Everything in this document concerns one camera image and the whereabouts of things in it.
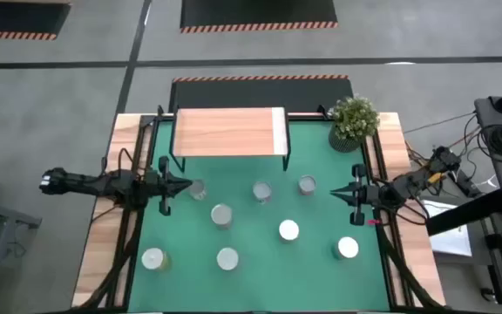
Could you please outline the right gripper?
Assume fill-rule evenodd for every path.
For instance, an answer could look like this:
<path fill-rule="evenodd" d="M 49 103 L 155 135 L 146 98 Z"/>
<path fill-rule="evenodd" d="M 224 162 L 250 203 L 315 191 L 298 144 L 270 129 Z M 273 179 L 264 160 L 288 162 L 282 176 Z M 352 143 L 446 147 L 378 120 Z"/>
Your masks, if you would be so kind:
<path fill-rule="evenodd" d="M 365 215 L 362 212 L 362 205 L 369 204 L 378 207 L 381 202 L 379 199 L 379 187 L 372 185 L 363 185 L 363 177 L 367 175 L 366 167 L 363 164 L 355 164 L 352 167 L 352 175 L 355 177 L 355 190 L 353 196 L 355 197 L 356 209 L 350 214 L 350 223 L 352 225 L 364 225 Z M 340 195 L 337 193 L 352 192 L 352 182 L 342 188 L 330 190 L 330 193 L 345 201 L 349 206 L 352 205 L 352 197 L 350 195 Z"/>

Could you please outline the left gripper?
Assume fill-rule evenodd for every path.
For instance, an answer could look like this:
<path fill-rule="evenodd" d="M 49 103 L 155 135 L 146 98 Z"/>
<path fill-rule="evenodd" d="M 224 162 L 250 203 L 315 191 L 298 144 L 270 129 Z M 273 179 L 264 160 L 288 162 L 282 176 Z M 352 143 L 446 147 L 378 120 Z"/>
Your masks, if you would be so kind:
<path fill-rule="evenodd" d="M 149 168 L 144 176 L 144 194 L 147 199 L 160 196 L 159 212 L 164 216 L 171 214 L 171 208 L 168 205 L 169 197 L 168 185 L 168 165 L 169 159 L 166 156 L 159 157 L 158 169 Z M 170 182 L 174 184 L 170 187 L 170 196 L 175 197 L 185 189 L 189 188 L 193 181 L 180 178 L 174 175 L 170 176 Z"/>

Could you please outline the peaches label tin can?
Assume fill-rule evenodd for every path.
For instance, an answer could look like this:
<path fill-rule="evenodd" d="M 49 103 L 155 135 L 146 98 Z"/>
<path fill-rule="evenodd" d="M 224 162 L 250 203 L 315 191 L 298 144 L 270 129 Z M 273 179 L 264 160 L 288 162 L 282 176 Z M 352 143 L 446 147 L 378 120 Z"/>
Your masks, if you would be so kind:
<path fill-rule="evenodd" d="M 207 195 L 206 185 L 203 180 L 194 180 L 188 191 L 196 201 L 203 201 Z"/>

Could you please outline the oranges label tin can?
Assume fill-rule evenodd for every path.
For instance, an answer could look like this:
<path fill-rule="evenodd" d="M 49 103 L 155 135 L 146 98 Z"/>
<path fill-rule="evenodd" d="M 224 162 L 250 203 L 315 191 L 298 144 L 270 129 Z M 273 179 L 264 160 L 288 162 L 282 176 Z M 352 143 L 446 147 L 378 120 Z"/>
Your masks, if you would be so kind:
<path fill-rule="evenodd" d="M 312 195 L 316 189 L 315 177 L 312 175 L 303 175 L 298 181 L 299 192 L 302 195 Z"/>

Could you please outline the carrot print tin can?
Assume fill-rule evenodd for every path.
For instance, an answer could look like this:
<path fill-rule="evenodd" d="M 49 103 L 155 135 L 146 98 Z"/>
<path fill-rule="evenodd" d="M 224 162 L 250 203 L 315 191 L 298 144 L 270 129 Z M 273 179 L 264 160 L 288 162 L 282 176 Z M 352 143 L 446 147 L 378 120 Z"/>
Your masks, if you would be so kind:
<path fill-rule="evenodd" d="M 215 205 L 210 212 L 211 220 L 220 229 L 229 229 L 233 220 L 233 210 L 226 204 Z"/>

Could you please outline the cherries label tin can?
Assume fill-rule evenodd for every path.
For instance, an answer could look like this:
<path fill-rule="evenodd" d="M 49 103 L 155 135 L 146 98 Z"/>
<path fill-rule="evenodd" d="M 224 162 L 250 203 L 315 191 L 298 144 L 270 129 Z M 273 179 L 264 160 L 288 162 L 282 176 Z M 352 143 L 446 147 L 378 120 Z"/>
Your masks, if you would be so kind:
<path fill-rule="evenodd" d="M 358 242 L 350 237 L 341 237 L 332 247 L 332 254 L 336 259 L 355 258 L 359 253 Z"/>

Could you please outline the tomatoes label tin can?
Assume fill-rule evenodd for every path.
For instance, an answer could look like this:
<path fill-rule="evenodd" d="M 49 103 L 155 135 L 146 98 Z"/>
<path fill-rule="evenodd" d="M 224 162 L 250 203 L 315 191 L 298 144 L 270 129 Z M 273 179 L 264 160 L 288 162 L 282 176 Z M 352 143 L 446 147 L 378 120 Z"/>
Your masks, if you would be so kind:
<path fill-rule="evenodd" d="M 284 220 L 279 224 L 278 234 L 283 242 L 293 242 L 300 235 L 299 225 L 293 220 Z"/>

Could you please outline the green pink label tin can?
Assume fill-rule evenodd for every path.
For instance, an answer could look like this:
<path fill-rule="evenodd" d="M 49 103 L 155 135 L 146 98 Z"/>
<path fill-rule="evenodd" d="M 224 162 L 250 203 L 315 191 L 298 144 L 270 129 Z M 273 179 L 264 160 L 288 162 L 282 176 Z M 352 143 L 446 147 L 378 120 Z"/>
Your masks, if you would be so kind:
<path fill-rule="evenodd" d="M 168 270 L 171 266 L 170 256 L 161 248 L 147 249 L 141 257 L 141 262 L 147 270 Z"/>

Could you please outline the mixed fruit label tin can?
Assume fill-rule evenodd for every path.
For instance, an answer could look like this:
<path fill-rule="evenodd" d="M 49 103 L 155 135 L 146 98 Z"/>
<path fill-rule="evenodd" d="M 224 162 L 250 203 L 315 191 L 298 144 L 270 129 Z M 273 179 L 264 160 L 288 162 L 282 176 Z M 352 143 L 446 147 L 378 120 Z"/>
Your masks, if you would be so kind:
<path fill-rule="evenodd" d="M 272 188 L 265 181 L 257 181 L 252 188 L 254 198 L 260 203 L 267 203 L 272 196 Z"/>

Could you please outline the pineapple label tin can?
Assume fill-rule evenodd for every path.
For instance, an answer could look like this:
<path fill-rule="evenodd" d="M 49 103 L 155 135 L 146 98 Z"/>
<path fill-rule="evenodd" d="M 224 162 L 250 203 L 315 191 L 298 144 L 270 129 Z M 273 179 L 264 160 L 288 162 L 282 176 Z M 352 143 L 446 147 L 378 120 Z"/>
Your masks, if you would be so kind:
<path fill-rule="evenodd" d="M 239 264 L 239 254 L 233 248 L 222 248 L 217 254 L 216 261 L 222 270 L 231 271 Z"/>

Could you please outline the potted plant striped pot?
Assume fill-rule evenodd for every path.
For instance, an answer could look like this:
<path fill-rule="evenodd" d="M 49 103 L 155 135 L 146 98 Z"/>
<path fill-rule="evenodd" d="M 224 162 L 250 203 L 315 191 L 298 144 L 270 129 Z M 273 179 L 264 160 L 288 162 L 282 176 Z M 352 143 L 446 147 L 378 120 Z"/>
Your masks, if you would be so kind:
<path fill-rule="evenodd" d="M 363 97 L 339 99 L 329 109 L 333 125 L 329 131 L 329 144 L 340 153 L 349 153 L 375 134 L 379 125 L 379 113 L 372 102 Z"/>

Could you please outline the white board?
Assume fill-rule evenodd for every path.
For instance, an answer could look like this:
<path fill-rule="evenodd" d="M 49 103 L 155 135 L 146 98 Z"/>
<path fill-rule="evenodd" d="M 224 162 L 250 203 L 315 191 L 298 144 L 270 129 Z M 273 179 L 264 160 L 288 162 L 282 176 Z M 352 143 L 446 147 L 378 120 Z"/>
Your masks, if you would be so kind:
<path fill-rule="evenodd" d="M 439 201 L 422 200 L 422 203 L 430 214 L 430 217 L 442 214 L 443 212 L 456 207 L 456 205 L 442 203 Z M 437 235 L 431 235 L 430 242 L 434 252 L 472 257 L 469 233 L 466 225 L 462 225 Z"/>

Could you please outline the black floor mat striped edge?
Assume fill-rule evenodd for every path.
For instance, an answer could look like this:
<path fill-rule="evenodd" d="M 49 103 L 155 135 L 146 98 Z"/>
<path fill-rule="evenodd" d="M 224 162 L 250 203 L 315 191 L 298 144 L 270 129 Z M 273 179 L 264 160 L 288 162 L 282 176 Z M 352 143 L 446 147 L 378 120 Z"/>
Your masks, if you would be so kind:
<path fill-rule="evenodd" d="M 71 10 L 71 0 L 0 0 L 0 39 L 52 41 Z"/>
<path fill-rule="evenodd" d="M 181 5 L 184 34 L 337 26 L 334 0 L 182 0 Z"/>
<path fill-rule="evenodd" d="M 283 106 L 291 113 L 312 113 L 353 96 L 349 77 L 342 74 L 180 77 L 172 81 L 168 110 Z"/>

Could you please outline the green table mat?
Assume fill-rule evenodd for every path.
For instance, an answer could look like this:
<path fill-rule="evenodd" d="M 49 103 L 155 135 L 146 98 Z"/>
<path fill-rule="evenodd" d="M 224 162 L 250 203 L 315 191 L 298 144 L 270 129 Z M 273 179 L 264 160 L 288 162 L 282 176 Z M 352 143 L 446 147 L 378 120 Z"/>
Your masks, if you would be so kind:
<path fill-rule="evenodd" d="M 352 181 L 351 168 L 363 154 L 335 151 L 329 128 L 326 121 L 291 122 L 287 169 L 278 157 L 188 159 L 182 175 L 203 180 L 206 198 L 196 201 L 183 192 L 169 201 L 169 216 L 159 212 L 157 199 L 149 201 L 139 250 L 161 248 L 171 266 L 156 271 L 137 265 L 129 311 L 388 310 L 375 227 L 352 225 L 348 205 L 329 193 Z M 306 174 L 315 177 L 312 195 L 299 192 L 298 181 Z M 254 198 L 257 181 L 272 188 L 265 204 Z M 229 229 L 211 220 L 211 209 L 220 203 L 233 210 Z M 287 219 L 300 228 L 293 242 L 278 234 Z M 334 243 L 344 236 L 358 242 L 355 258 L 333 256 Z M 231 271 L 216 261 L 226 247 L 239 254 Z"/>

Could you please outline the black aluminium table frame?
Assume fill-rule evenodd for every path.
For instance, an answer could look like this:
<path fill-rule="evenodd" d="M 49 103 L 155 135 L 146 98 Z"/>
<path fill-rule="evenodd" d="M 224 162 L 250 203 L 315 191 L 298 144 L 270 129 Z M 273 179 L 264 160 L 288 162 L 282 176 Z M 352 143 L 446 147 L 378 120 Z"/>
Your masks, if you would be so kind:
<path fill-rule="evenodd" d="M 107 153 L 109 170 L 117 167 L 117 158 L 122 148 L 126 149 L 141 166 L 149 160 L 152 129 L 144 123 L 152 118 L 151 113 L 120 114 L 114 123 L 111 143 Z M 381 113 L 378 138 L 368 139 L 367 147 L 373 174 L 386 174 L 392 179 L 410 170 L 407 145 L 397 113 Z M 71 307 L 76 308 L 88 300 L 103 282 L 112 267 L 114 257 L 124 252 L 128 240 L 134 235 L 140 219 L 134 212 L 114 208 L 107 199 L 96 200 L 89 227 Z M 413 275 L 438 303 L 445 304 L 445 298 L 438 270 L 425 227 L 411 224 L 410 209 L 401 211 L 395 227 L 387 227 L 387 236 L 402 245 L 402 253 Z"/>

